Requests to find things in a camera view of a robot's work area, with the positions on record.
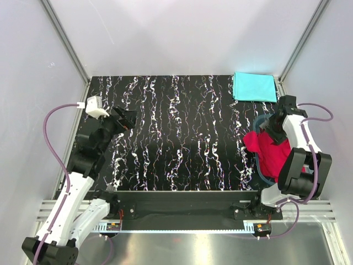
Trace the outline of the red t shirt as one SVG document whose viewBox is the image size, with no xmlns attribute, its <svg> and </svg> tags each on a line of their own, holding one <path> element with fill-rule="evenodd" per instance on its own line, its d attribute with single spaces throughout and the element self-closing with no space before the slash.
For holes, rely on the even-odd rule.
<svg viewBox="0 0 353 265">
<path fill-rule="evenodd" d="M 277 183 L 279 174 L 292 151 L 289 140 L 275 145 L 266 131 L 260 133 L 251 131 L 243 137 L 243 142 L 249 152 L 258 155 L 261 174 Z"/>
</svg>

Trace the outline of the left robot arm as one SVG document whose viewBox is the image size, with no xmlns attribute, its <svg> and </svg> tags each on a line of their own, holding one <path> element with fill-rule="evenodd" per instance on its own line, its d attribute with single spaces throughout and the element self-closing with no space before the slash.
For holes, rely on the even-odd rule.
<svg viewBox="0 0 353 265">
<path fill-rule="evenodd" d="M 78 210 L 105 163 L 104 155 L 110 142 L 115 135 L 135 128 L 137 111 L 113 107 L 110 113 L 102 109 L 90 112 L 90 115 L 100 114 L 99 126 L 83 136 L 76 153 L 65 166 L 49 142 L 47 121 L 64 107 L 82 109 L 84 106 L 85 103 L 77 102 L 55 107 L 43 122 L 45 142 L 62 167 L 65 181 L 41 229 L 34 237 L 26 237 L 23 241 L 22 250 L 33 264 L 75 264 L 81 245 L 99 221 L 105 217 L 112 219 L 119 213 L 117 195 L 108 191 L 99 192 L 82 214 L 78 214 Z"/>
</svg>

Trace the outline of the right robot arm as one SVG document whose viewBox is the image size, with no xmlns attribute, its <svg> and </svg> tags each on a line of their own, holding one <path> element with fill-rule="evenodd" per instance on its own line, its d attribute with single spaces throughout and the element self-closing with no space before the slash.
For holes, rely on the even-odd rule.
<svg viewBox="0 0 353 265">
<path fill-rule="evenodd" d="M 286 203 L 306 204 L 320 196 L 332 157 L 315 143 L 309 121 L 296 97 L 285 95 L 276 112 L 257 118 L 254 130 L 243 138 L 246 149 L 257 157 L 259 175 L 274 180 L 251 200 L 246 213 L 262 219 Z"/>
</svg>

